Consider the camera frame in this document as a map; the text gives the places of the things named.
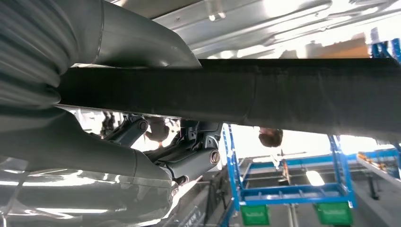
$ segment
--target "green crate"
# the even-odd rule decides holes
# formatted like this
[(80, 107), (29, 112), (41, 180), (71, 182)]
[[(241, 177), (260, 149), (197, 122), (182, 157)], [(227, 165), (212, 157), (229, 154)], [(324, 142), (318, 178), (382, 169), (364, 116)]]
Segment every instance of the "green crate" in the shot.
[(315, 204), (322, 225), (352, 225), (351, 209), (347, 202)]
[(241, 206), (242, 221), (245, 226), (268, 226), (269, 207), (261, 206)]

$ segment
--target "black heat shield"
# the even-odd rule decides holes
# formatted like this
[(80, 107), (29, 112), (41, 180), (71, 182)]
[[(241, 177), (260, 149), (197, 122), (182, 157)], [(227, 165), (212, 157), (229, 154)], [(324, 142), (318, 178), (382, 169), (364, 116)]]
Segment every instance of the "black heat shield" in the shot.
[(392, 59), (201, 60), (203, 69), (71, 68), (62, 105), (401, 138)]

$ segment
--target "bolt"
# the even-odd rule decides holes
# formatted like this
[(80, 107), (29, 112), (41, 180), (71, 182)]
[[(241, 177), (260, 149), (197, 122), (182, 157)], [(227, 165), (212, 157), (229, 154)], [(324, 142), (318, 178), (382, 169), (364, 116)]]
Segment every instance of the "bolt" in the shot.
[(146, 131), (146, 129), (148, 129), (148, 123), (146, 121), (141, 121), (138, 124), (138, 129), (141, 131)]
[(171, 196), (175, 196), (178, 193), (178, 188), (171, 191)]
[(220, 154), (216, 150), (212, 151), (212, 153), (210, 154), (210, 163), (215, 165), (219, 161), (220, 161)]

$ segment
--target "exhaust pipe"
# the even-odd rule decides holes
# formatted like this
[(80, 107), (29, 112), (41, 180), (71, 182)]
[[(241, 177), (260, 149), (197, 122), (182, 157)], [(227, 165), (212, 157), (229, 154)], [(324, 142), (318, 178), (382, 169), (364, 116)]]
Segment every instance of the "exhaust pipe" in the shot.
[(176, 189), (169, 171), (83, 132), (53, 107), (54, 88), (74, 63), (199, 67), (184, 41), (103, 0), (2, 0), (0, 27), (3, 221), (103, 227), (162, 218)]
[[(294, 131), (401, 138), (394, 59), (201, 60), (203, 69), (71, 68), (61, 104)], [(113, 75), (113, 98), (104, 91)], [(144, 87), (152, 87), (152, 96)]]

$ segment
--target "blue metal frame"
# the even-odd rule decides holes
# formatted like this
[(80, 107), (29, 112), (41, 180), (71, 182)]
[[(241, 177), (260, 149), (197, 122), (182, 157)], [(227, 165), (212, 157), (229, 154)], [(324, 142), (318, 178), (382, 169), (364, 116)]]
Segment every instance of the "blue metal frame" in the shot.
[(397, 154), (395, 156), (397, 158), (398, 173), (400, 174), (400, 177), (401, 177), (401, 147), (400, 147), (400, 144), (398, 142), (395, 142), (392, 145), (397, 150)]
[[(380, 151), (380, 158), (383, 157), (393, 157), (397, 155), (397, 150), (394, 148), (391, 149), (383, 149), (379, 150)], [(365, 152), (364, 155), (370, 159), (376, 160), (376, 152), (375, 151), (369, 151)], [(357, 161), (357, 156), (355, 154), (350, 154), (346, 155), (346, 159), (348, 162), (356, 162)], [(310, 165), (310, 164), (317, 164), (317, 163), (333, 163), (333, 155), (322, 155), (322, 156), (314, 156), (314, 157), (304, 157), (304, 158), (294, 158), (294, 159), (287, 159), (286, 160), (288, 166), (296, 166), (296, 165)], [(251, 163), (251, 166), (248, 168), (248, 170), (253, 170), (253, 169), (260, 169), (260, 168), (274, 168), (274, 164), (272, 162), (264, 162), (264, 163)]]
[(393, 57), (401, 63), (400, 39), (391, 40)]
[(233, 133), (231, 125), (228, 131), (231, 139), (231, 149), (228, 149), (226, 129), (223, 128), (223, 138), (227, 152), (227, 168), (233, 192), (235, 210), (239, 211), (242, 205), (268, 205), (288, 203), (317, 203), (317, 202), (350, 202), (356, 207), (355, 196), (352, 189), (352, 181), (349, 174), (348, 158), (342, 153), (338, 138), (329, 136), (331, 143), (332, 160), (335, 160), (336, 179), (335, 183), (327, 183), (322, 186), (297, 185), (282, 187), (244, 188), (249, 170), (257, 164), (248, 166), (244, 173), (243, 182), (240, 180), (240, 169), (237, 164)]
[(235, 150), (228, 149), (228, 144), (227, 144), (227, 137), (226, 137), (226, 130), (223, 128), (223, 139), (224, 139), (224, 145), (226, 147), (226, 154), (227, 154), (227, 169), (228, 169), (228, 177), (230, 179), (230, 186), (231, 186), (231, 192), (233, 195), (233, 202), (234, 202), (234, 207), (236, 210), (239, 210), (239, 195), (238, 195), (238, 190), (237, 190), (237, 182), (235, 180), (235, 169), (238, 170), (238, 166), (234, 166), (234, 152)]
[(373, 58), (392, 58), (391, 54), (388, 52), (387, 42), (377, 43), (372, 45), (372, 57)]

